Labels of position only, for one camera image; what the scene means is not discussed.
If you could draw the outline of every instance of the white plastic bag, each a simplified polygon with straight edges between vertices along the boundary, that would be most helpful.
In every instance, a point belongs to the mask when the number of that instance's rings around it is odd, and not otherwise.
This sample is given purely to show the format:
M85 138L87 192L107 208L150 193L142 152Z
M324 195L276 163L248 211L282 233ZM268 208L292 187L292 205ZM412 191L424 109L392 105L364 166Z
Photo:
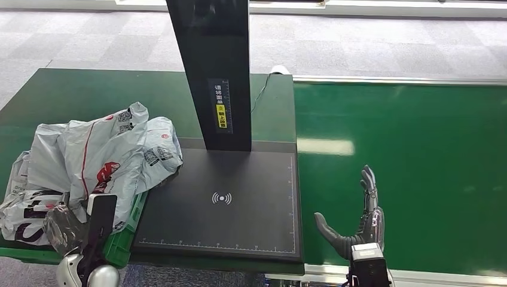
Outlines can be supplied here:
M0 228L6 240L47 245L42 220L62 199L63 193L28 184L29 165L30 152L23 151L13 164L4 202L0 205Z
M116 194L113 232L120 231L137 189L148 116L137 102L94 121L40 125L32 144L29 183L70 191L69 206L81 221L81 201L91 193Z
M158 185L182 163L172 122L164 117L148 121L140 103L90 122L40 124L31 151L13 164L0 205L2 235L49 244L43 219L68 192L69 208L81 222L91 193L116 194L113 232L121 231L135 194Z
M170 119L158 117L148 121L143 151L144 161L136 194L152 189L176 173L183 164L181 147Z

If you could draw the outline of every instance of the white sticker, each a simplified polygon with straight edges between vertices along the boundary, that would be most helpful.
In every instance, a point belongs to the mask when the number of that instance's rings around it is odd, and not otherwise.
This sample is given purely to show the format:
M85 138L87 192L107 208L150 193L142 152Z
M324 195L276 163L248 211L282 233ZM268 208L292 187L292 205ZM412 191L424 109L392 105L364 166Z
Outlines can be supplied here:
M360 251L359 254L361 256L370 256L370 255L375 255L375 251L374 250Z

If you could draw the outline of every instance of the gray carpet tile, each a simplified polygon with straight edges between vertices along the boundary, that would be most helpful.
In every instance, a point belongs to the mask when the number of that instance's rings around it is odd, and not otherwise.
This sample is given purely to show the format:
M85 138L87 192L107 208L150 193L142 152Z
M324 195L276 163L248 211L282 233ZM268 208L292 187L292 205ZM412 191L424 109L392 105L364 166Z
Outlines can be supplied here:
M54 56L55 60L99 61L115 40L116 35L76 34Z
M452 74L444 54L435 45L391 44L398 64L406 72Z
M148 62L172 63L183 68L178 42L173 36L159 37L155 47L148 57Z
M481 40L465 21L422 21L423 27L436 44L482 45Z
M14 59L51 60L72 38L72 34L35 33L9 54Z
M466 24L484 45L507 45L507 21L468 21Z
M389 43L344 42L347 67L361 71L401 71Z
M49 60L0 59L0 91L19 91L28 79Z
M33 34L0 32L0 58L6 58Z
M83 24L79 33L116 35L121 32L131 16L132 13L129 12L98 11Z
M160 36L167 26L172 29L166 13L136 13L129 18L120 34Z
M19 11L6 14L13 17L0 27L0 32L35 33L54 16L54 13L46 11Z
M146 62L157 42L157 36L117 35L100 60Z
M498 63L507 69L507 45L506 46L490 46L488 49L493 53Z
M295 38L309 41L342 41L343 30L347 29L345 20L332 17L298 16L291 20L294 24Z
M297 66L298 42L294 40L253 39L251 46L251 67L283 65L289 71Z
M59 12L37 30L38 33L75 34L94 15L92 12Z
M0 91L0 109L2 109L12 99L13 96L14 96L14 93L11 91Z
M507 70L487 47L439 45L438 48L459 74L507 77Z
M292 18L280 21L271 15L250 15L250 38L293 40L298 28Z
M343 47L336 41L297 41L296 74L323 75L322 71L345 70Z
M251 15L251 71L507 79L507 22ZM167 13L0 10L0 108L38 68L183 71ZM262 275L130 265L122 287L262 286ZM0 258L0 286L55 286L54 266Z

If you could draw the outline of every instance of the green table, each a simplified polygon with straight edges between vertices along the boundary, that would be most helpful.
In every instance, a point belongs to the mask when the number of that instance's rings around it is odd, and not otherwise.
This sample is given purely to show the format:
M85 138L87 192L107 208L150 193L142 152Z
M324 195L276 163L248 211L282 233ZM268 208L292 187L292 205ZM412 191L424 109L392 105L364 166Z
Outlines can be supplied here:
M252 76L252 97L265 77ZM300 78L294 93L291 88L292 77L271 77L252 115L252 136L293 141L295 118L305 263L346 265L318 234L313 212L352 234L362 212L359 171L368 163L386 213L390 268L507 271L506 86ZM0 112L0 186L14 159L29 149L37 124L91 120L137 100L150 117L171 118L178 136L201 136L183 73L40 69ZM0 240L3 248L19 244ZM150 258L133 254L132 260ZM151 263L301 272L300 266L229 259Z

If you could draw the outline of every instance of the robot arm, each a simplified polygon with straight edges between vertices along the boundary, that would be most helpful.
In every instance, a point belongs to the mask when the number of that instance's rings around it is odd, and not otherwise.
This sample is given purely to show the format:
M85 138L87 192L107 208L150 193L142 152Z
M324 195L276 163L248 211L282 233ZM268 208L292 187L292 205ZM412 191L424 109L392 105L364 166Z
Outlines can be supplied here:
M92 194L88 201L87 237L66 254L56 269L59 287L119 287L120 274L108 265L102 249L112 232L116 206L112 194Z
M319 212L314 213L317 229L340 257L350 261L349 282L351 282L351 287L353 285L353 276L357 277L357 274L371 274L371 272L358 270L358 268L366 266L361 264L361 262L365 261L375 262L379 264L376 267L385 269L386 272L382 271L380 273L382 275L387 273L385 279L388 278L389 280L383 281L386 282L386 286L390 285L394 287L394 281L390 271L385 267L385 259L382 254L384 250L384 211L378 206L375 174L366 165L361 170L361 177L360 184L364 189L364 208L357 232L352 236L342 236L327 224L326 219ZM361 254L375 254L375 257L361 257ZM364 278L364 282L371 280L372 278Z

